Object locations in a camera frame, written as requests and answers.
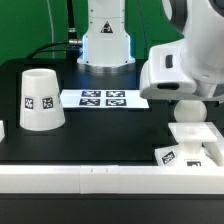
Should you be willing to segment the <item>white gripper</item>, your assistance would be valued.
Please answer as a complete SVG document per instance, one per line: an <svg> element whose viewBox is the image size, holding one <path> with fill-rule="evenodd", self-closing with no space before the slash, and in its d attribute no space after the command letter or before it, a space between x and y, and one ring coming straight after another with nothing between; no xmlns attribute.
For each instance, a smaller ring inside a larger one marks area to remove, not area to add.
<svg viewBox="0 0 224 224"><path fill-rule="evenodd" d="M144 99L181 99L197 89L196 81L181 66L183 40L154 46L144 63L139 91Z"/></svg>

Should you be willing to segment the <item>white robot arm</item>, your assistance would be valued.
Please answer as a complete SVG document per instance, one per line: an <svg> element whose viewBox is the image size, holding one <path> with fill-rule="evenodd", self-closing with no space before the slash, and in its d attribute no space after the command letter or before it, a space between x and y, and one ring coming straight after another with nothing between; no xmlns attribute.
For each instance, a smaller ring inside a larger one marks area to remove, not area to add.
<svg viewBox="0 0 224 224"><path fill-rule="evenodd" d="M125 0L88 0L81 68L98 73L132 66L124 28ZM224 101L224 0L161 0L168 22L183 38L154 46L140 75L145 99Z"/></svg>

